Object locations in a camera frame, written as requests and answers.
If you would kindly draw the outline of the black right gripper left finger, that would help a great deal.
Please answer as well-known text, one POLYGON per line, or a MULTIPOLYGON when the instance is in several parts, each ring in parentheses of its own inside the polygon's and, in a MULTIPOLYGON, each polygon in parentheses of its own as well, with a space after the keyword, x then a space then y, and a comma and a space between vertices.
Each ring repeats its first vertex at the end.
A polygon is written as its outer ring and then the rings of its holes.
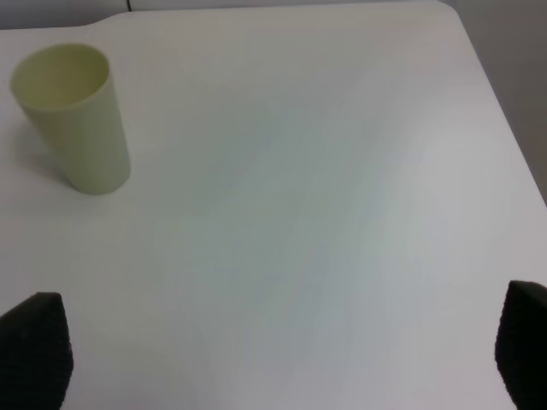
POLYGON ((62 296, 38 292, 1 316, 1 408, 59 409, 74 356, 62 296))

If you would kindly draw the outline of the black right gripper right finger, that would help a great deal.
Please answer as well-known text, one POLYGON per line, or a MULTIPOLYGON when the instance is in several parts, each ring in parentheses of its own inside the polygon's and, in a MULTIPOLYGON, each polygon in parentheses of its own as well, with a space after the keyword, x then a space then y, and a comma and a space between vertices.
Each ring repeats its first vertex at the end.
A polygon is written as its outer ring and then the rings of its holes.
POLYGON ((495 361, 518 409, 546 408, 546 288, 511 281, 495 342, 495 361))

